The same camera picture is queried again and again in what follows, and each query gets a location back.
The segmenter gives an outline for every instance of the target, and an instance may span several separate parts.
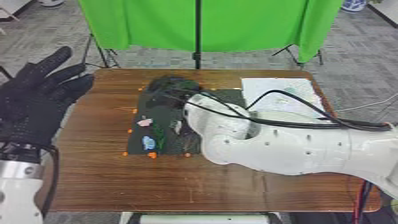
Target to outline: green screen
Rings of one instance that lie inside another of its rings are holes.
[[[342,0],[202,0],[202,52],[300,47],[307,62]],[[79,0],[99,46],[195,50],[195,0]]]

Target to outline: hand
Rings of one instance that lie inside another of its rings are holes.
[[[37,64],[24,65],[0,87],[0,141],[51,144],[65,110],[94,82],[92,75],[79,77],[83,64],[47,75],[69,57],[71,48],[62,47]]]

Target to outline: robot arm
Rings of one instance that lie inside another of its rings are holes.
[[[193,95],[188,102],[234,115],[204,95]],[[229,106],[248,116],[238,105]],[[328,123],[280,111],[257,111],[255,114],[268,120]],[[234,163],[282,175],[319,172],[353,175],[398,198],[398,133],[392,126],[381,132],[277,127],[218,115],[188,103],[184,116],[202,137],[202,155],[213,163]]]

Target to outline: white paper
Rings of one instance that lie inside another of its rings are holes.
[[[323,111],[321,99],[314,93],[312,85],[307,79],[300,78],[245,78],[241,79],[243,98],[246,106],[273,89],[289,92],[296,95]],[[278,93],[270,93],[257,104],[252,106],[250,111],[277,110],[298,113],[312,118],[321,117],[314,110],[287,96]]]

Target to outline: wooden table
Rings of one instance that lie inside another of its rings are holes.
[[[124,70],[95,72],[60,134],[58,192],[62,211],[337,211],[349,212],[360,180],[323,173],[282,176],[239,165],[214,165],[200,155],[122,156],[138,88],[165,74],[206,88],[241,87],[241,77],[307,78],[332,111],[312,76],[302,71]],[[365,211],[380,208],[373,190]]]

